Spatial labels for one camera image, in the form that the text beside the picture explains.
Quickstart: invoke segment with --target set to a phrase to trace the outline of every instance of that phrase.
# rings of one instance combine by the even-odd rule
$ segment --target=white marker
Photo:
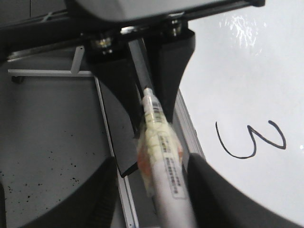
[[[151,165],[154,203],[162,228],[196,228],[197,223],[182,175],[179,145],[153,91],[142,100],[145,141]]]

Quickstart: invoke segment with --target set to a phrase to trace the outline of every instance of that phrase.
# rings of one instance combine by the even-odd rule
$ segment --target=barcode label
[[[184,188],[180,182],[182,176],[181,173],[178,173],[178,168],[176,161],[173,159],[168,137],[162,135],[159,135],[158,137],[172,196],[176,199],[185,199],[186,195]]]
[[[153,112],[154,112],[154,121],[162,122],[162,116],[160,113],[162,112],[162,107],[159,102],[152,102]]]

